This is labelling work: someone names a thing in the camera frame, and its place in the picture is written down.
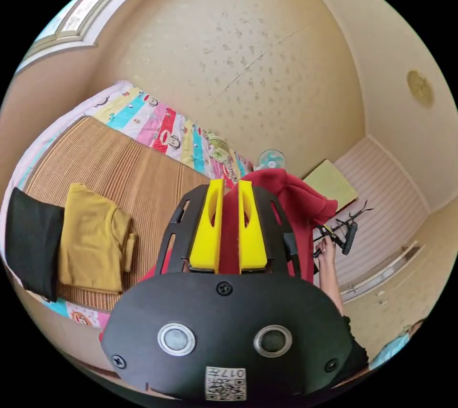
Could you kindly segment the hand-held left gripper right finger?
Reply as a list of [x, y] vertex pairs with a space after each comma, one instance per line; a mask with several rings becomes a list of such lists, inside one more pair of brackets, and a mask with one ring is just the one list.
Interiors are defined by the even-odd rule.
[[238, 183], [239, 271], [264, 271], [267, 254], [264, 245], [253, 186], [250, 181]]

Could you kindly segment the person's right hand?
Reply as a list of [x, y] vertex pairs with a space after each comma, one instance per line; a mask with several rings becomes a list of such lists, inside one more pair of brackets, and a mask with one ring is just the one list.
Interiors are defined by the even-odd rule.
[[315, 251], [318, 251], [318, 264], [320, 271], [324, 268], [335, 268], [335, 243], [330, 236], [325, 236], [318, 242]]

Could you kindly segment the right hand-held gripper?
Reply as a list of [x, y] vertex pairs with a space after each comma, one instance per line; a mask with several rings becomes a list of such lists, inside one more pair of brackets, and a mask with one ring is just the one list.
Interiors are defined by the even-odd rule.
[[338, 217], [333, 217], [336, 224], [314, 224], [314, 229], [319, 231], [319, 236], [313, 238], [313, 242], [321, 240], [323, 237], [331, 237], [335, 245], [337, 245], [343, 255], [348, 255], [352, 249], [356, 233], [359, 229], [357, 218], [366, 212], [373, 211], [374, 208], [367, 207], [367, 200], [364, 202], [361, 209], [355, 212], [349, 212], [348, 217], [342, 220]]

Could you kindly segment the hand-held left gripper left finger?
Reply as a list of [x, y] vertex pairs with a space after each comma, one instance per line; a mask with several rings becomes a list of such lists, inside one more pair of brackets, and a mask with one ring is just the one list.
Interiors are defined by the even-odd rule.
[[188, 259], [192, 271], [219, 272], [224, 192], [224, 179], [210, 181]]

